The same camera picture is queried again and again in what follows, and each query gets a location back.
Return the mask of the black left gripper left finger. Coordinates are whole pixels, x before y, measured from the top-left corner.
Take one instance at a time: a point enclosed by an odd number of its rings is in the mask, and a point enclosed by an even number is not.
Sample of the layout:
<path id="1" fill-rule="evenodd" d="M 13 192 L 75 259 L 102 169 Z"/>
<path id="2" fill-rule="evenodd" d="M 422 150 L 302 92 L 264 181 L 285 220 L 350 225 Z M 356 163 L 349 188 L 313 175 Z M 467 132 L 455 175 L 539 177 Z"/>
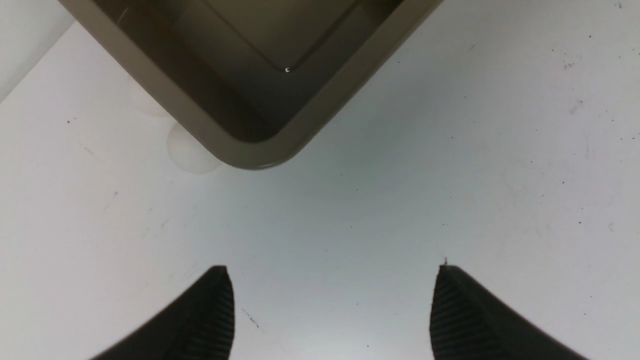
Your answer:
<path id="1" fill-rule="evenodd" d="M 96 360 L 228 360 L 233 348 L 233 283 L 213 266 L 153 318 Z"/>

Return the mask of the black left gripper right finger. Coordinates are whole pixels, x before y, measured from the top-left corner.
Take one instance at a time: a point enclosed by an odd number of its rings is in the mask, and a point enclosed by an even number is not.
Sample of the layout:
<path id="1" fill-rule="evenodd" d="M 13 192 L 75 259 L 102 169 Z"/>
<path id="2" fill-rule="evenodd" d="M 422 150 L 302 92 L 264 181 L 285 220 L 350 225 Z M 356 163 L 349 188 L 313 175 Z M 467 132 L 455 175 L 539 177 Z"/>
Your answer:
<path id="1" fill-rule="evenodd" d="M 459 266 L 442 264 L 429 318 L 436 360 L 581 360 Z"/>

